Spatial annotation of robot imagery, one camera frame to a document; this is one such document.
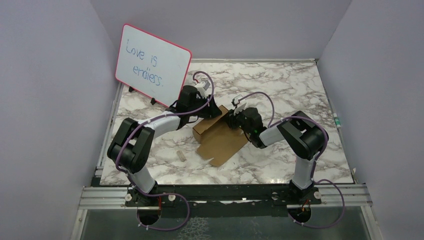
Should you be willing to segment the brown cardboard box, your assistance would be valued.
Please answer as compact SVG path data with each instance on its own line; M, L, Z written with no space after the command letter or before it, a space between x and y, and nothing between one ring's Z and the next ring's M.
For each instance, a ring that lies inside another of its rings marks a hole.
M202 119L192 128L195 140L200 144L196 153L214 167L225 164L248 143L241 129L230 129L225 122L229 110L219 106L222 114L212 119Z

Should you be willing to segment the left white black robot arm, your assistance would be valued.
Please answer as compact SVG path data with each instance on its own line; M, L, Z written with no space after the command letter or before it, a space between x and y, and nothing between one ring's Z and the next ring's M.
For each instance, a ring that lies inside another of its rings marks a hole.
M124 119L109 145L107 157L138 188L138 199L144 205L152 205L157 200L154 189L157 182L146 163L154 139L181 129L190 123L191 117L213 119L221 114L213 95L202 95L200 88L186 85L178 99L162 114L142 121Z

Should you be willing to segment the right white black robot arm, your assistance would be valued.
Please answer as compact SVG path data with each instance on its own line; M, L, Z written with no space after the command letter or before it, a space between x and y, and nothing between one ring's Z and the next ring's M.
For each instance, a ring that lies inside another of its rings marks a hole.
M327 147L328 133L302 111L283 118L269 127L264 126L257 108L231 109L224 115L230 129L240 129L258 149L286 141L296 156L295 171L288 190L289 199L300 204L309 196L314 185L316 161Z

